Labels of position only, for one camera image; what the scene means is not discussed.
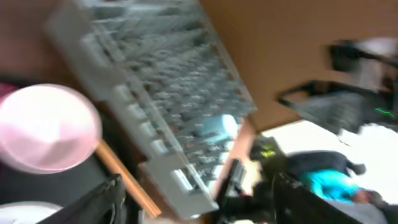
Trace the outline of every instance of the white floor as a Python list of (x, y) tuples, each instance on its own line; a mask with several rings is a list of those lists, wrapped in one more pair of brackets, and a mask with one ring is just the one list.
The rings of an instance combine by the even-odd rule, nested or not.
[(389, 203), (398, 203), (398, 134), (382, 126), (364, 126), (358, 135), (343, 133), (340, 140), (331, 132), (308, 121), (263, 132), (273, 136), (286, 153), (334, 150), (353, 162), (365, 163), (367, 172), (354, 177), (360, 186), (378, 191)]

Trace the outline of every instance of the green light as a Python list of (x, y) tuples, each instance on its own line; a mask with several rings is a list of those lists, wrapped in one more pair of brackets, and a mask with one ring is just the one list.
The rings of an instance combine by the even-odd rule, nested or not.
[(380, 113), (388, 114), (389, 116), (391, 116), (391, 118), (395, 118), (395, 116), (392, 114), (391, 111), (385, 111), (385, 110), (382, 110), (382, 109), (379, 109), (379, 108), (376, 108), (375, 110), (377, 110)]

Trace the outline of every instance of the metal rack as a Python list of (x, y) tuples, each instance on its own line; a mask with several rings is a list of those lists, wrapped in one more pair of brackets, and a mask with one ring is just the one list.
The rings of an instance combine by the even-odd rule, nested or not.
[(208, 193), (231, 139), (204, 119), (255, 109), (196, 1), (65, 1), (47, 31), (92, 98), (105, 101), (149, 160), (141, 164), (180, 218), (217, 209)]

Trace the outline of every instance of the cylindrical container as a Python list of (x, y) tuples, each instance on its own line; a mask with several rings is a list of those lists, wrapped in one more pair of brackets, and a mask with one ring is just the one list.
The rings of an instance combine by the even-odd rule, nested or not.
[(33, 174), (61, 172), (82, 163), (102, 137), (90, 101), (60, 85), (33, 85), (0, 101), (0, 159)]
[(238, 124), (232, 115), (216, 115), (215, 117), (205, 119), (203, 127), (197, 131), (199, 136), (210, 133), (216, 133), (216, 135), (205, 140), (208, 144), (216, 144), (228, 138), (233, 139), (238, 133)]

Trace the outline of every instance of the gray object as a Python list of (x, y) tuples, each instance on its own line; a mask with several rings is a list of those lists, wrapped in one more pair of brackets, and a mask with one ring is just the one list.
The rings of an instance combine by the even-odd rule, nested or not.
[(91, 98), (148, 157), (141, 167), (179, 217), (216, 210), (206, 184), (226, 149), (202, 146), (188, 159), (205, 141), (192, 133), (205, 118), (255, 107), (200, 5), (64, 1), (46, 30)]

